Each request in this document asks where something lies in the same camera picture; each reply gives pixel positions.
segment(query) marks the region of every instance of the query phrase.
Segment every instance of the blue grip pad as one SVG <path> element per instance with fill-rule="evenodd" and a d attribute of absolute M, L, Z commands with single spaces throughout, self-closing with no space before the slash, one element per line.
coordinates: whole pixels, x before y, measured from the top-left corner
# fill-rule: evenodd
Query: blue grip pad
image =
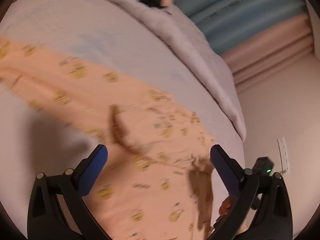
<path fill-rule="evenodd" d="M 239 197 L 241 194 L 240 181 L 227 163 L 226 158 L 229 158 L 227 154 L 224 156 L 215 146 L 211 147 L 210 160 L 215 166 L 223 184 L 227 188 L 230 195 Z"/>
<path fill-rule="evenodd" d="M 98 178 L 103 166 L 107 162 L 108 150 L 105 146 L 98 148 L 98 151 L 90 160 L 84 171 L 81 173 L 78 181 L 78 196 L 87 196 Z"/>

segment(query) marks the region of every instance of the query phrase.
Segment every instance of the electrical outlet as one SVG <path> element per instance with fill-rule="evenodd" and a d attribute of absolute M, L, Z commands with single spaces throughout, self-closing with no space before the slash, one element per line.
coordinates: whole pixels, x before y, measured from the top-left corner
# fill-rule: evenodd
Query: electrical outlet
<path fill-rule="evenodd" d="M 280 151 L 282 174 L 289 173 L 289 160 L 288 160 L 287 147 L 285 146 L 284 137 L 282 137 L 281 139 L 278 139 L 278 146 Z"/>

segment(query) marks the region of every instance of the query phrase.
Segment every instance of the white bedsheet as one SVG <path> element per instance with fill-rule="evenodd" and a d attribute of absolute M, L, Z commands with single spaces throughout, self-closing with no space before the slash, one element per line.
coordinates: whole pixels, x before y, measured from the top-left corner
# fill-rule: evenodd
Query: white bedsheet
<path fill-rule="evenodd" d="M 44 43 L 58 52 L 112 65 L 116 71 L 173 93 L 178 103 L 197 112 L 218 143 L 244 167 L 241 138 L 210 93 L 157 36 L 113 3 L 18 0 L 0 23 L 0 35 L 24 43 Z M 26 235 L 35 174 L 56 175 L 75 167 L 97 142 L 33 112 L 2 87 L 0 125 L 0 201 Z M 213 193 L 215 220 L 227 196 L 216 171 Z"/>

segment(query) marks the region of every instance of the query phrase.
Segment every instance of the blue curtain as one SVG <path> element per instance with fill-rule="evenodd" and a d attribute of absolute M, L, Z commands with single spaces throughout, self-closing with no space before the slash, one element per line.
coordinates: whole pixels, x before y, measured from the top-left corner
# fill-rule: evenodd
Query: blue curtain
<path fill-rule="evenodd" d="M 251 36 L 300 13 L 304 0 L 175 0 L 221 55 Z"/>

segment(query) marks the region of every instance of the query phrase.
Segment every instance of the metal rivet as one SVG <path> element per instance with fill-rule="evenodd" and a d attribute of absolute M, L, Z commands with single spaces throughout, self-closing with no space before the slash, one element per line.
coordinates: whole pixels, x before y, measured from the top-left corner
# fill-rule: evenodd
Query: metal rivet
<path fill-rule="evenodd" d="M 44 174 L 42 172 L 40 172 L 38 175 L 37 175 L 37 179 L 42 179 L 44 176 Z"/>
<path fill-rule="evenodd" d="M 71 175 L 73 173 L 73 169 L 67 169 L 64 173 L 66 175 Z"/>
<path fill-rule="evenodd" d="M 281 174 L 279 172 L 276 172 L 275 176 L 276 176 L 277 179 L 281 179 L 282 178 L 282 176 L 281 176 Z"/>
<path fill-rule="evenodd" d="M 252 175 L 253 172 L 252 172 L 251 169 L 244 169 L 244 174 L 246 174 L 246 175 Z"/>

